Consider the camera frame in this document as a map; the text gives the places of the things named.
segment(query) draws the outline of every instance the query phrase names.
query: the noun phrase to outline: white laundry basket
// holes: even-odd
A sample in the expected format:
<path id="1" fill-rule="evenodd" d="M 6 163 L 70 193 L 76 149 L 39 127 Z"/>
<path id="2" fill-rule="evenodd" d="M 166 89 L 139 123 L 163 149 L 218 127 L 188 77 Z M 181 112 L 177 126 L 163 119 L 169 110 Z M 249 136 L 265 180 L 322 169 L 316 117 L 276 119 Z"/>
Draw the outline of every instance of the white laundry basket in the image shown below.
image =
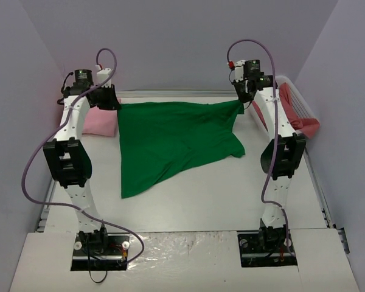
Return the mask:
<path id="1" fill-rule="evenodd" d="M 291 96 L 292 96 L 292 108 L 294 112 L 300 117 L 300 118 L 313 118 L 316 119 L 315 115 L 313 114 L 310 107 L 307 105 L 306 101 L 300 94 L 300 92 L 297 90 L 297 88 L 294 86 L 294 84 L 291 82 L 291 80 L 286 76 L 276 76 L 277 85 L 280 86 L 283 83 L 287 83 L 290 87 Z M 268 135 L 268 131 L 266 130 L 265 126 L 261 122 L 261 119 L 259 115 L 257 114 L 256 110 L 253 106 L 250 106 L 248 109 L 251 116 L 254 118 L 257 125 L 260 127 L 260 129 Z M 296 130 L 297 134 L 302 134 L 300 130 Z"/>

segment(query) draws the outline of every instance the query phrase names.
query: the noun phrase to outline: pink cloth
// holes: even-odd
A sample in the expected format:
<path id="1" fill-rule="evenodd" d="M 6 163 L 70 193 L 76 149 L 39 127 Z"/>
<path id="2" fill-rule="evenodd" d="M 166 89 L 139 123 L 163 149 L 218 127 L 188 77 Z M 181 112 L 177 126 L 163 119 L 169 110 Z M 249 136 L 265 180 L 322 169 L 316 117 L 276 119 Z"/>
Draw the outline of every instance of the pink cloth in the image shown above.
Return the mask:
<path id="1" fill-rule="evenodd" d="M 116 129 L 116 111 L 104 111 L 95 106 L 88 111 L 85 117 L 83 134 L 114 137 Z"/>
<path id="2" fill-rule="evenodd" d="M 311 139 L 320 126 L 319 121 L 317 119 L 302 119 L 297 116 L 292 108 L 292 95 L 290 87 L 287 83 L 283 83 L 280 85 L 279 92 L 282 107 L 284 108 L 285 114 L 287 115 L 287 118 L 290 121 L 292 127 L 295 130 L 300 130 L 303 134 L 306 135 L 306 137 Z M 252 105 L 259 115 L 261 122 L 266 127 L 265 120 L 263 119 L 260 108 L 255 102 L 253 102 Z"/>

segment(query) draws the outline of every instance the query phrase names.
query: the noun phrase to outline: green cloth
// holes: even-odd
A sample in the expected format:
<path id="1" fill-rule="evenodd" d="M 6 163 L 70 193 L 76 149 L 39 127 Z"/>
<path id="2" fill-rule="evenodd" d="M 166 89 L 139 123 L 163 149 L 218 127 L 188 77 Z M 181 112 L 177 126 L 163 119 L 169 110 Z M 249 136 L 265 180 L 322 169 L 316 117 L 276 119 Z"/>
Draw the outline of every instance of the green cloth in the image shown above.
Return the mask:
<path id="1" fill-rule="evenodd" d="M 232 133 L 238 100 L 211 105 L 189 102 L 123 104 L 118 113 L 122 198 L 192 167 L 245 154 Z"/>

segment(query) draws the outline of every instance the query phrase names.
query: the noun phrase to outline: mounting plate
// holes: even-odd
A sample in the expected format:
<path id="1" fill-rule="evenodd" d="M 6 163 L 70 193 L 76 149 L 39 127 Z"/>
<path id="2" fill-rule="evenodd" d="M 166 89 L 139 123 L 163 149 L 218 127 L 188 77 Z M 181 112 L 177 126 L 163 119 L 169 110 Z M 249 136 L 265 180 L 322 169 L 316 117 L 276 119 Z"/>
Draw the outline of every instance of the mounting plate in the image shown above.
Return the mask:
<path id="1" fill-rule="evenodd" d="M 284 243 L 273 251 L 263 250 L 257 231 L 238 232 L 238 242 L 242 268 L 297 266 L 296 258 L 288 253 Z"/>
<path id="2" fill-rule="evenodd" d="M 80 241 L 76 236 L 75 244 Z M 125 271 L 127 269 L 127 257 L 123 257 L 121 246 L 123 242 L 130 242 L 127 235 L 109 235 L 107 249 L 101 253 L 90 250 L 90 264 L 86 247 L 74 247 L 71 271 Z"/>

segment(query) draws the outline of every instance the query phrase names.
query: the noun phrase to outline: white table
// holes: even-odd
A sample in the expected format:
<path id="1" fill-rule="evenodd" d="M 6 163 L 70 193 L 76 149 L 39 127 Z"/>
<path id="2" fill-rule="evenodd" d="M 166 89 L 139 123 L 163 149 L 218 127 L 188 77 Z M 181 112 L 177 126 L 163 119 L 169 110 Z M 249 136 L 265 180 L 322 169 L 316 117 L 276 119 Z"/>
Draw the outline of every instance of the white table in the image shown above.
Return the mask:
<path id="1" fill-rule="evenodd" d="M 230 99 L 234 98 L 151 101 L 215 103 Z M 124 100 L 144 101 L 148 99 Z M 287 206 L 298 266 L 241 268 L 236 231 L 259 226 L 265 179 L 259 159 L 268 141 L 248 114 L 238 116 L 234 133 L 245 146 L 243 158 L 187 170 L 124 200 L 120 199 L 119 138 L 84 137 L 94 169 L 91 188 L 99 213 L 140 232 L 145 252 L 127 271 L 109 272 L 104 283 L 93 284 L 88 272 L 70 272 L 78 230 L 74 211 L 51 207 L 44 233 L 27 236 L 11 292 L 357 292 L 338 233 L 325 227 L 304 159 L 289 189 Z M 70 202 L 60 187 L 53 195 L 53 201 Z M 130 241 L 132 255 L 140 246 L 134 237 Z M 92 275 L 99 279 L 103 273 Z"/>

